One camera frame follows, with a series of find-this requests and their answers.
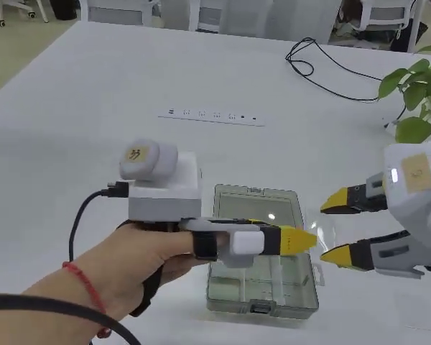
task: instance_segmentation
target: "power strip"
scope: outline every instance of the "power strip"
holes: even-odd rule
[[[220,122],[222,124],[242,124],[244,126],[263,127],[265,123],[257,115],[246,115],[235,112],[209,111],[205,109],[168,109],[158,115],[168,119]]]

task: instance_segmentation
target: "red string bracelet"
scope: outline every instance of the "red string bracelet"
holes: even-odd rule
[[[86,275],[83,273],[82,270],[80,270],[75,264],[72,262],[63,262],[62,268],[65,268],[69,272],[73,273],[77,276],[77,278],[85,285],[85,289],[88,292],[92,304],[102,313],[107,314],[106,308],[104,307],[101,297],[96,291],[96,289],[93,287],[93,284],[91,284],[91,281],[86,277]],[[102,328],[97,336],[98,338],[108,338],[112,333],[111,329],[108,328]]]

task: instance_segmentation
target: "storage box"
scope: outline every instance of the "storage box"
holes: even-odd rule
[[[285,190],[218,185],[214,216],[303,227],[297,194]],[[213,262],[206,295],[209,310],[227,313],[307,319],[319,308],[308,253],[293,257],[258,256],[254,265],[246,269],[230,269]]]

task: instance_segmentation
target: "white tabletop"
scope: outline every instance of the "white tabletop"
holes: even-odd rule
[[[382,125],[402,109],[400,97],[363,104],[325,93],[291,71],[284,61],[291,46],[110,24],[69,29],[0,90],[0,291],[19,292],[67,259],[78,206],[118,178],[120,154],[137,137],[198,154],[206,216],[217,183],[295,190],[302,209],[317,210],[339,187],[380,171],[382,149],[393,142]],[[377,76],[417,59],[325,49]],[[376,95],[377,82],[342,71],[316,48],[299,56],[328,87]],[[267,125],[157,117],[170,106],[242,111]],[[102,240],[126,212],[125,200],[94,201],[76,252]],[[400,230],[388,213],[334,220],[339,243]],[[210,313],[204,267],[162,288],[143,317],[124,323],[144,345],[431,344],[431,273],[417,281],[323,269],[320,310],[302,323]]]

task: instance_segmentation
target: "black cable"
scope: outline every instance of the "black cable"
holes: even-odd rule
[[[402,109],[401,113],[397,116],[397,118],[392,121],[392,122],[396,122],[397,120],[399,120],[401,118],[402,115],[404,115],[405,111],[407,110],[407,107],[404,106],[404,108]]]
[[[83,215],[83,212],[85,211],[86,206],[98,196],[107,196],[108,190],[103,189],[99,190],[90,196],[88,196],[83,203],[81,204],[80,208],[78,209],[77,216],[75,217],[75,220],[72,225],[72,230],[70,231],[70,237],[69,237],[69,261],[73,261],[73,242],[75,241],[75,233],[77,232],[78,224],[80,223],[81,216]]]
[[[0,311],[47,311],[69,316],[76,316],[95,322],[102,327],[106,327],[117,333],[129,345],[141,345],[140,341],[118,321],[110,316],[104,315],[96,310],[82,305],[54,300],[52,298],[7,295],[0,293]]]
[[[370,79],[373,79],[373,80],[375,80],[375,81],[381,81],[381,79],[380,78],[377,78],[377,77],[373,77],[372,75],[367,75],[367,74],[364,74],[364,73],[360,73],[360,72],[356,72],[355,70],[350,70],[349,68],[347,68],[347,67],[345,67],[345,66],[343,66],[343,65],[341,65],[340,63],[338,63],[337,61],[335,61],[329,54],[327,54],[322,48],[321,48],[321,46],[319,46],[319,44],[316,42],[316,40],[315,39],[313,39],[313,38],[311,38],[311,37],[306,37],[306,38],[303,38],[303,39],[301,39],[298,43],[296,43],[293,47],[292,47],[292,49],[289,51],[289,53],[286,55],[286,61],[290,64],[290,66],[292,67],[292,69],[298,74],[298,75],[300,75],[301,77],[303,77],[304,79],[306,79],[307,81],[309,81],[309,82],[311,82],[312,84],[314,84],[314,85],[316,85],[317,87],[319,87],[319,88],[321,88],[321,89],[323,89],[323,90],[325,90],[325,91],[327,91],[327,92],[330,92],[331,94],[333,94],[333,95],[335,95],[335,96],[338,96],[338,97],[341,97],[341,98],[344,98],[344,99],[348,99],[348,100],[350,100],[350,101],[358,101],[358,102],[366,102],[366,103],[370,103],[370,102],[375,102],[375,101],[377,101],[378,100],[378,97],[375,97],[375,98],[354,98],[354,97],[350,97],[350,96],[346,96],[346,95],[343,95],[343,94],[341,94],[341,93],[337,93],[337,92],[335,92],[335,91],[332,91],[332,90],[330,90],[329,88],[326,88],[325,86],[322,86],[322,85],[320,85],[319,83],[317,83],[317,82],[315,82],[315,81],[313,81],[313,80],[311,80],[309,77],[315,72],[315,67],[311,64],[311,63],[309,63],[308,61],[305,61],[305,60],[294,60],[293,59],[293,57],[300,51],[300,50],[304,50],[305,48],[307,48],[307,47],[309,47],[309,46],[311,46],[311,45],[315,45],[316,47],[318,47],[318,49],[325,55],[325,56],[327,56],[333,63],[335,63],[338,67],[340,67],[340,68],[342,68],[342,69],[344,69],[344,70],[346,70],[346,71],[348,71],[348,72],[351,72],[351,73],[353,73],[353,74],[356,74],[356,75],[360,75],[360,76],[362,76],[362,77],[365,77],[365,78],[370,78]],[[307,66],[309,66],[310,67],[310,69],[311,69],[311,71],[309,72],[309,73],[303,73],[297,66],[296,66],[296,64],[298,64],[298,63],[302,63],[302,64],[305,64],[305,65],[307,65]]]

